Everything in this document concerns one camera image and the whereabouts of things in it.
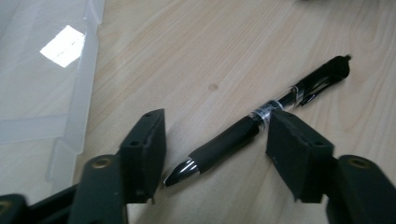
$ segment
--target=black object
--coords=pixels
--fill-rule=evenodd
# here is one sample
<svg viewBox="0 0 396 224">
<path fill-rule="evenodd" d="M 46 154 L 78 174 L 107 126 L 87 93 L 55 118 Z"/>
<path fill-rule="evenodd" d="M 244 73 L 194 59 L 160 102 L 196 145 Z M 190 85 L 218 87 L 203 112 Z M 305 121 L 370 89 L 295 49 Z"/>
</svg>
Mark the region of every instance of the black object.
<svg viewBox="0 0 396 224">
<path fill-rule="evenodd" d="M 306 105 L 321 92 L 345 79 L 349 75 L 350 59 L 351 57 L 347 55 L 329 60 L 297 82 L 279 100 L 268 101 L 205 145 L 195 149 L 165 178 L 163 181 L 165 186 L 175 185 L 192 175 L 206 172 L 247 142 L 252 141 L 260 130 L 264 130 L 269 125 L 271 111 L 286 109 L 291 105 Z"/>
<path fill-rule="evenodd" d="M 329 197 L 331 224 L 396 223 L 396 188 L 375 163 L 332 156 L 333 145 L 291 113 L 272 112 L 267 155 L 295 199 L 320 203 Z"/>
<path fill-rule="evenodd" d="M 164 111 L 148 112 L 116 155 L 85 164 L 78 185 L 31 206 L 21 195 L 1 196 L 0 223 L 127 223 L 127 203 L 153 199 L 165 152 Z"/>
</svg>

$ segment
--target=wooden table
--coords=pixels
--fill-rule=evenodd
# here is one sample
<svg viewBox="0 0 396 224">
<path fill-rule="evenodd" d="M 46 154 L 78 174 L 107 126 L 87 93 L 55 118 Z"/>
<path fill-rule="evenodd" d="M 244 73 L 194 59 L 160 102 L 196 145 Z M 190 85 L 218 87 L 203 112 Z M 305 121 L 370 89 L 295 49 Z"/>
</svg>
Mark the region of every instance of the wooden table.
<svg viewBox="0 0 396 224">
<path fill-rule="evenodd" d="M 191 151 L 336 55 L 346 81 L 292 112 L 396 183 L 396 2 L 106 2 L 86 148 L 112 154 L 139 118 L 165 109 L 168 173 Z M 266 133 L 204 175 L 128 206 L 131 223 L 327 223 L 295 202 L 265 156 Z"/>
</svg>

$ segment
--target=transparent plastic bin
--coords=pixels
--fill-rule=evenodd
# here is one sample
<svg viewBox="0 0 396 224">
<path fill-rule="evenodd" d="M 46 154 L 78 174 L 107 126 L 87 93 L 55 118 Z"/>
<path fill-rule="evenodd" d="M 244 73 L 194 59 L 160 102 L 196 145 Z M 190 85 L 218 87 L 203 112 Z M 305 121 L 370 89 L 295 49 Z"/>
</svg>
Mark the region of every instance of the transparent plastic bin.
<svg viewBox="0 0 396 224">
<path fill-rule="evenodd" d="M 0 1 L 0 194 L 72 185 L 105 0 Z"/>
</svg>

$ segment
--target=pen grip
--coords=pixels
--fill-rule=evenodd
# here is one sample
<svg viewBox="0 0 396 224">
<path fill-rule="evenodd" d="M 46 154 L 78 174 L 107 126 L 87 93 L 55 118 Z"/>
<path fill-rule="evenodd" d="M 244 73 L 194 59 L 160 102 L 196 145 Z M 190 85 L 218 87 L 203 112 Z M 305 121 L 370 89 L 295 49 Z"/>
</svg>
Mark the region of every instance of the pen grip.
<svg viewBox="0 0 396 224">
<path fill-rule="evenodd" d="M 208 143 L 195 149 L 189 157 L 197 164 L 200 173 L 203 173 L 246 145 L 259 132 L 257 122 L 246 116 Z"/>
</svg>

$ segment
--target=black pen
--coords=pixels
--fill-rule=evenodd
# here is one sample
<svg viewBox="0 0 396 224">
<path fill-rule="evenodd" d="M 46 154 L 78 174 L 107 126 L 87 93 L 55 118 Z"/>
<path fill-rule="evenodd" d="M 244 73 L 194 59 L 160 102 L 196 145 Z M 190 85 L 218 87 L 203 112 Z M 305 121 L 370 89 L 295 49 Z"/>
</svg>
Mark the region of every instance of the black pen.
<svg viewBox="0 0 396 224">
<path fill-rule="evenodd" d="M 195 149 L 165 178 L 163 181 L 165 186 L 169 187 L 194 174 L 204 173 L 246 145 L 260 131 L 268 127 L 272 110 L 287 110 L 292 106 L 306 105 L 331 85 L 346 78 L 349 75 L 350 59 L 351 57 L 347 55 L 329 60 L 291 86 L 280 99 L 268 101 L 208 143 Z"/>
</svg>

